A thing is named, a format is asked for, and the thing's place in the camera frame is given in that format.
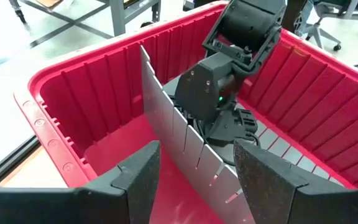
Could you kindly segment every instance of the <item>red plastic bin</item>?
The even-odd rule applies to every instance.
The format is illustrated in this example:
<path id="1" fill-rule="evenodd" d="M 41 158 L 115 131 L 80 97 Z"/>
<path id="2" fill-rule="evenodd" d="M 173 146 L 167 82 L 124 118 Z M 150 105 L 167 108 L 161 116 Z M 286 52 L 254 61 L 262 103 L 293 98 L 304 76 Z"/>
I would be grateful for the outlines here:
<path id="1" fill-rule="evenodd" d="M 86 184 L 157 138 L 143 114 L 140 45 L 165 84 L 204 57 L 202 42 L 225 6 L 211 3 L 116 37 L 113 44 L 39 71 L 15 92 L 67 186 Z M 259 136 L 276 134 L 267 149 L 285 141 L 314 169 L 358 187 L 358 69 L 283 30 L 238 100 L 264 124 Z M 163 150 L 151 222 L 221 223 L 218 217 L 224 220 Z"/>

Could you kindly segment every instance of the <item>floor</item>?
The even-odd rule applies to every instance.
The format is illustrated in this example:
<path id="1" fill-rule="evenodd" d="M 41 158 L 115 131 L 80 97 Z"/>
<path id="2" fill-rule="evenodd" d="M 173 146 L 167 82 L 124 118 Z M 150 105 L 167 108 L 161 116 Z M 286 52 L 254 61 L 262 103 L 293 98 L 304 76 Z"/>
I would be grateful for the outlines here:
<path id="1" fill-rule="evenodd" d="M 107 0 L 73 0 L 54 11 L 43 9 L 35 0 L 20 4 L 27 26 L 16 17 L 8 0 L 0 0 L 0 160 L 33 135 L 12 97 L 16 86 L 46 60 L 114 36 Z M 183 0 L 162 0 L 161 20 L 182 14 L 182 4 Z M 151 14 L 149 9 L 128 23 L 127 32 L 151 20 Z M 309 22 L 317 19 L 312 14 Z M 324 41 L 327 51 L 349 65 L 358 63 L 358 21 L 327 18 L 321 27 L 343 41 L 339 52 L 332 51 L 334 43 Z"/>

